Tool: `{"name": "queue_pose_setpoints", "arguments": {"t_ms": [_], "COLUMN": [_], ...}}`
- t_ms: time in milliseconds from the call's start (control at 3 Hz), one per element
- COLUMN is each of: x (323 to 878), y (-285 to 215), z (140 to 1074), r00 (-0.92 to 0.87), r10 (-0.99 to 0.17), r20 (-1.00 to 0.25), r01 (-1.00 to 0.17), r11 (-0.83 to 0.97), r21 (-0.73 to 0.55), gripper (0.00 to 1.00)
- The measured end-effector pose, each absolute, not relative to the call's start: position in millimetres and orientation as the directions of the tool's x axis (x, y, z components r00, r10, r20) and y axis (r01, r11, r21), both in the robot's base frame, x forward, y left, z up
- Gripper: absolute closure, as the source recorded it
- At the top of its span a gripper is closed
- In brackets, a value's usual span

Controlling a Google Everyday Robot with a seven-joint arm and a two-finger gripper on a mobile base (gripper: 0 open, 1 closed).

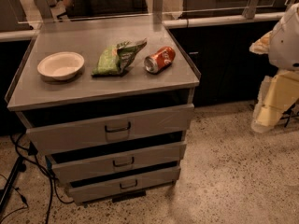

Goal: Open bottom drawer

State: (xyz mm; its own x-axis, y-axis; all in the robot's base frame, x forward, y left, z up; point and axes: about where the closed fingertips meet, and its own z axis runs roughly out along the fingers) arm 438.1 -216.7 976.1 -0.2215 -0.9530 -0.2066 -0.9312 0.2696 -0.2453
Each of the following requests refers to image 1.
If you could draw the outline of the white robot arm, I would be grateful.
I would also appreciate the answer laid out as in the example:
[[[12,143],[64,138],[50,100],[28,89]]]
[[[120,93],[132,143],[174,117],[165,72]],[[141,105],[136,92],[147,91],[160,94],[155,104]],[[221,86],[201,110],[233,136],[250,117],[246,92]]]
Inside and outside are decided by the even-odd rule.
[[[292,5],[270,32],[251,44],[249,51],[267,54],[269,62],[278,68],[273,77],[264,77],[254,106],[251,129],[265,133],[299,99],[299,4]]]

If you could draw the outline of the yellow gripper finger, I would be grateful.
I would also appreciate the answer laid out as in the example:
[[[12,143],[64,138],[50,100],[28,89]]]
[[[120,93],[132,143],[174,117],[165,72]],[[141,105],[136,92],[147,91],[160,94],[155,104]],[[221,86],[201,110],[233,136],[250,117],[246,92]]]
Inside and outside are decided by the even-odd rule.
[[[279,70],[273,77],[265,76],[254,107],[251,129],[257,133],[270,131],[298,100],[298,71]]]

